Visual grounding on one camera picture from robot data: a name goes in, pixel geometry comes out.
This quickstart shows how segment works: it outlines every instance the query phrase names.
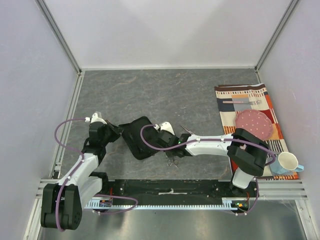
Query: colorful cloth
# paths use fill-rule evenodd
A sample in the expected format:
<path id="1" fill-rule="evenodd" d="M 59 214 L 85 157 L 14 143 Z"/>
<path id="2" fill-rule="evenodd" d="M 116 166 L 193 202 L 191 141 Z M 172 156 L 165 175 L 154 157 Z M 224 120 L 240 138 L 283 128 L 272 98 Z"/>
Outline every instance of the colorful cloth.
<path id="1" fill-rule="evenodd" d="M 275 152 L 288 152 L 288 148 L 284 140 L 280 124 L 277 120 L 273 104 L 267 92 L 266 86 L 263 83 L 256 85 L 219 85 L 214 89 L 225 134 L 232 134 L 235 132 L 235 119 L 238 113 L 246 109 L 258 110 L 264 113 L 272 122 L 273 132 L 271 137 L 266 140 L 270 149 Z M 261 100 L 262 103 L 257 105 L 223 103 L 223 101 L 247 102 L 258 100 Z M 238 168 L 232 159 L 230 160 L 230 165 L 232 172 Z M 265 167 L 262 177 L 274 179 L 299 179 L 296 172 L 287 172 L 284 175 L 273 176 L 268 166 Z"/>

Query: metal corner post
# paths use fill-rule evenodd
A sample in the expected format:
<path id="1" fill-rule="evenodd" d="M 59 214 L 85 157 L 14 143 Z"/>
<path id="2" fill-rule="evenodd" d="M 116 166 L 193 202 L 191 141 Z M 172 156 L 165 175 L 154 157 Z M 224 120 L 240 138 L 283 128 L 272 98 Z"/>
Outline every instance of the metal corner post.
<path id="1" fill-rule="evenodd" d="M 274 33 L 272 34 L 268 44 L 266 45 L 260 59 L 258 60 L 256 66 L 255 66 L 255 70 L 256 72 L 258 72 L 262 65 L 264 64 L 267 56 L 269 55 L 269 53 L 271 52 L 273 46 L 275 45 L 277 39 L 279 38 L 281 32 L 284 30 L 290 16 L 292 15 L 292 13 L 294 12 L 294 10 L 296 9 L 298 3 L 300 0 L 291 0 L 288 7 L 286 8 L 280 22 L 278 23 L 278 25 L 275 28 Z"/>
<path id="2" fill-rule="evenodd" d="M 61 47 L 63 48 L 65 54 L 67 55 L 67 57 L 69 58 L 73 68 L 75 69 L 75 71 L 80 74 L 81 73 L 81 68 L 75 58 L 75 56 L 73 55 L 73 53 L 71 52 L 64 36 L 62 35 L 53 15 L 51 14 L 45 0 L 35 0 L 35 2 L 37 3 L 37 5 L 39 6 L 42 14 L 44 15 L 45 19 L 47 20 L 48 24 L 50 25 L 56 39 L 58 40 L 58 42 L 60 43 Z"/>

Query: black fabric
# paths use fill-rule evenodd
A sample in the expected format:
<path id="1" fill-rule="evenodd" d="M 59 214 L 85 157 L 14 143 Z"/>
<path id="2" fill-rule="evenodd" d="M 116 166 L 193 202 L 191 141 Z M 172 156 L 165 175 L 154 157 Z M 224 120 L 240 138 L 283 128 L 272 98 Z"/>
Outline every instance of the black fabric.
<path id="1" fill-rule="evenodd" d="M 140 131 L 145 125 L 152 124 L 149 118 L 142 116 L 131 123 L 121 124 L 123 130 L 122 137 L 128 145 L 133 156 L 138 160 L 143 160 L 156 154 L 158 151 L 148 147 L 140 137 Z M 154 127 L 147 127 L 143 130 L 144 139 L 151 145 L 156 144 L 158 131 Z"/>

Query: white panel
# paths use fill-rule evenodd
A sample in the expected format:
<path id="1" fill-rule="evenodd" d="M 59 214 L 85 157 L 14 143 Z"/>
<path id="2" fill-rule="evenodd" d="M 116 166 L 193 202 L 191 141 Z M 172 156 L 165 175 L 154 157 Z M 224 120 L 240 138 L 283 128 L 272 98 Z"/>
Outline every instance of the white panel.
<path id="1" fill-rule="evenodd" d="M 46 0 L 82 68 L 254 66 L 290 0 Z"/>
<path id="2" fill-rule="evenodd" d="M 320 226 L 320 1 L 302 0 L 261 69 Z"/>
<path id="3" fill-rule="evenodd" d="M 34 0 L 0 1 L 0 235 L 21 240 L 76 72 Z"/>

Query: light blue mug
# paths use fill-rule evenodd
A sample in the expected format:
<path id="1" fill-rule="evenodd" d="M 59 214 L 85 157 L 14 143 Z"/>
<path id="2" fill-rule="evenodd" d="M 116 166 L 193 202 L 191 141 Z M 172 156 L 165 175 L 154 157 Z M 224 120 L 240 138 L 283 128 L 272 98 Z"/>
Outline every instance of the light blue mug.
<path id="1" fill-rule="evenodd" d="M 304 166 L 298 164 L 298 159 L 294 154 L 284 151 L 270 165 L 270 170 L 275 174 L 285 174 L 290 171 L 301 172 L 304 170 Z"/>

